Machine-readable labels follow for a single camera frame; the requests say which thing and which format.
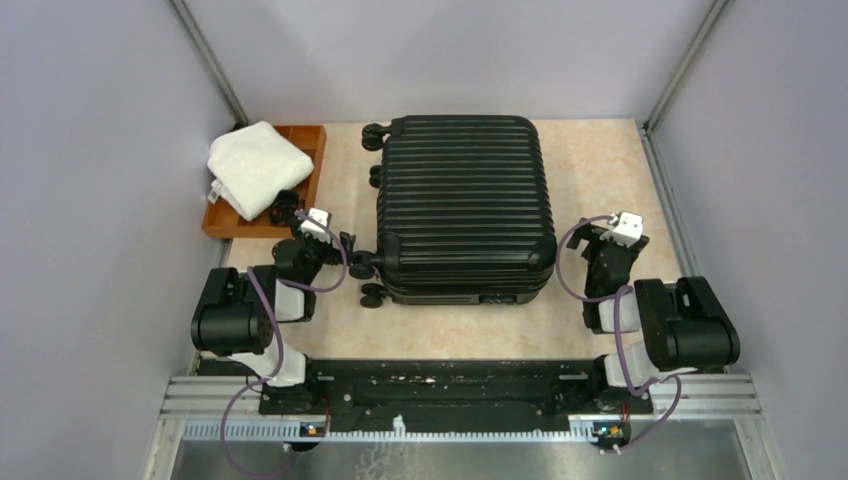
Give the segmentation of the black suitcase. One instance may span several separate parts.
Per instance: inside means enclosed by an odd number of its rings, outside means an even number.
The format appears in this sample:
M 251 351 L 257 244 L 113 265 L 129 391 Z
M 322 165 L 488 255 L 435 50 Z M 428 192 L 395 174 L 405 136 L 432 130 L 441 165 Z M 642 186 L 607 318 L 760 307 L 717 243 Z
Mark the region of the black suitcase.
M 354 254 L 360 303 L 522 305 L 552 275 L 554 219 L 539 133 L 516 115 L 406 115 L 362 129 L 381 155 L 376 248 Z

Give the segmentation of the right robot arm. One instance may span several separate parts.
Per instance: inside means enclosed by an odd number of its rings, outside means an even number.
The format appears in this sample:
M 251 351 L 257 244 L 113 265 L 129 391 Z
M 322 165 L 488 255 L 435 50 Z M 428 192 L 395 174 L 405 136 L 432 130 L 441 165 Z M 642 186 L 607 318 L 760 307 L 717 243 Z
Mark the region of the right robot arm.
M 589 404 L 612 412 L 627 397 L 673 376 L 720 369 L 738 361 L 741 343 L 711 285 L 702 276 L 634 280 L 631 270 L 649 238 L 637 215 L 582 218 L 557 251 L 581 250 L 587 263 L 584 323 L 608 334 L 614 351 L 594 360 L 586 385 Z

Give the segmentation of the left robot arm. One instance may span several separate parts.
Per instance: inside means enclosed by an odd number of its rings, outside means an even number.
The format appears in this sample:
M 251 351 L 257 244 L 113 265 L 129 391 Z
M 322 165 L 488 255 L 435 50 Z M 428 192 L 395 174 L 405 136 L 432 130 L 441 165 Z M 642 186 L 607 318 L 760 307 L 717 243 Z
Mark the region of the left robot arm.
M 282 388 L 283 401 L 297 413 L 319 404 L 320 386 L 306 377 L 307 356 L 278 342 L 284 323 L 312 319 L 317 303 L 312 282 L 325 265 L 352 259 L 356 237 L 340 232 L 341 242 L 324 242 L 310 224 L 272 248 L 273 262 L 250 273 L 235 268 L 209 272 L 191 320 L 193 345 L 247 366 L 269 387 Z

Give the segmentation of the rolled black orange belt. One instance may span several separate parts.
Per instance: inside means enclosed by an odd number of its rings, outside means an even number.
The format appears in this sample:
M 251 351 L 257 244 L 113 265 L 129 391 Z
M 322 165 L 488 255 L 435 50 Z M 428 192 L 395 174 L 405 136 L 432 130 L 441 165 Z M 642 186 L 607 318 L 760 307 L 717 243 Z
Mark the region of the rolled black orange belt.
M 268 209 L 269 224 L 286 226 L 300 208 L 300 195 L 294 190 L 280 190 Z

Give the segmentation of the white folded towel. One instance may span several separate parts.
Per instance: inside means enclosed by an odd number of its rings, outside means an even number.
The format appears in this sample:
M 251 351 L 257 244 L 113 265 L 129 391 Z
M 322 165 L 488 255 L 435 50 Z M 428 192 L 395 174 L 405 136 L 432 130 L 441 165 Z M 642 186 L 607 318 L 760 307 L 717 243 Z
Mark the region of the white folded towel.
M 238 215 L 256 219 L 281 190 L 291 190 L 314 170 L 311 157 L 260 121 L 215 139 L 207 168 L 213 175 L 207 199 L 225 200 Z

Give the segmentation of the aluminium frame rail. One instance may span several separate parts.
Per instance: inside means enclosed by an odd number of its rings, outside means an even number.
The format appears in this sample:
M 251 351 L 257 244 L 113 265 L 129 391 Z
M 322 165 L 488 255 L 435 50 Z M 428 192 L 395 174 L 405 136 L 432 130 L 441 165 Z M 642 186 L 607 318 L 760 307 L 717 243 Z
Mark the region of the aluminium frame rail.
M 216 447 L 271 478 L 783 479 L 752 379 L 696 374 L 652 387 L 650 413 L 528 406 L 356 407 L 265 415 L 242 374 L 172 378 L 147 479 L 234 476 Z

